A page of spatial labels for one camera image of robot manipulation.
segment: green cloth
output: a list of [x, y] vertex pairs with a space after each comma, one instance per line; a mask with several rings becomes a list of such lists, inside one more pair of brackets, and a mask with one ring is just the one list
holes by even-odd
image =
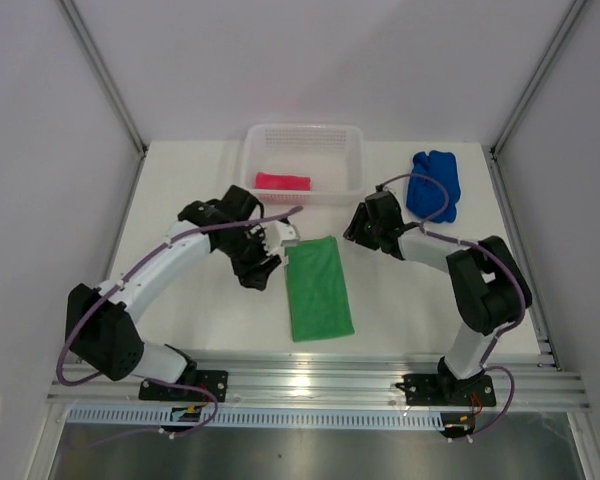
[[287, 294], [294, 342], [323, 340], [355, 333], [334, 237], [300, 242], [287, 248]]

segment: white table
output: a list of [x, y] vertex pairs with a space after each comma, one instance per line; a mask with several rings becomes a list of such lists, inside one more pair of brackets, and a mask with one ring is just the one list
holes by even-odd
[[[128, 270], [161, 241], [176, 215], [194, 200], [221, 197], [236, 181], [240, 142], [151, 144], [114, 262]], [[408, 172], [421, 150], [451, 151], [458, 160], [462, 197], [454, 224], [443, 233], [506, 238], [481, 147], [476, 143], [367, 142], [368, 192], [380, 181]], [[403, 203], [404, 182], [392, 189]], [[423, 265], [400, 262], [341, 236], [356, 204], [307, 207], [293, 217], [305, 239], [339, 239], [355, 335], [294, 343], [284, 272], [277, 269], [265, 292], [239, 286], [229, 259], [216, 252], [185, 272], [149, 307], [138, 330], [147, 340], [182, 349], [360, 355], [431, 354], [447, 351], [461, 323], [449, 277]], [[287, 207], [267, 207], [267, 214]], [[537, 355], [527, 318], [501, 340], [496, 354]]]

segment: folded red cloth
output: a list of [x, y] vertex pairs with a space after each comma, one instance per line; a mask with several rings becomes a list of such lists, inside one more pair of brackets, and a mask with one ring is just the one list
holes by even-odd
[[262, 190], [311, 190], [311, 178], [258, 172], [256, 188]]

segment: plastic basket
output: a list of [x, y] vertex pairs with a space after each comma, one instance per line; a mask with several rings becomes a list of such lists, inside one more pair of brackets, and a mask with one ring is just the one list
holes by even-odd
[[[265, 203], [348, 205], [365, 192], [362, 131], [347, 125], [263, 124], [249, 129], [240, 184]], [[255, 188], [258, 172], [311, 178], [311, 190]]]

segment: mounting plate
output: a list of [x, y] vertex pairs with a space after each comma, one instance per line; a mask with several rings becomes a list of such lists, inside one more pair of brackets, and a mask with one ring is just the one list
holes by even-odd
[[[195, 373], [196, 380], [192, 386], [208, 390], [210, 393], [216, 396], [218, 402], [224, 403], [227, 393], [227, 380], [229, 379], [229, 373], [226, 370], [198, 370]], [[163, 387], [162, 385], [157, 385], [150, 380], [140, 384], [138, 398], [146, 401], [184, 403], [203, 403], [209, 400], [201, 393], [189, 392], [179, 388]]]
[[410, 373], [402, 377], [396, 387], [405, 393], [407, 405], [416, 407], [471, 407], [471, 393], [475, 392], [483, 407], [495, 407], [496, 395], [491, 377], [483, 375], [451, 399], [444, 396], [435, 373]]

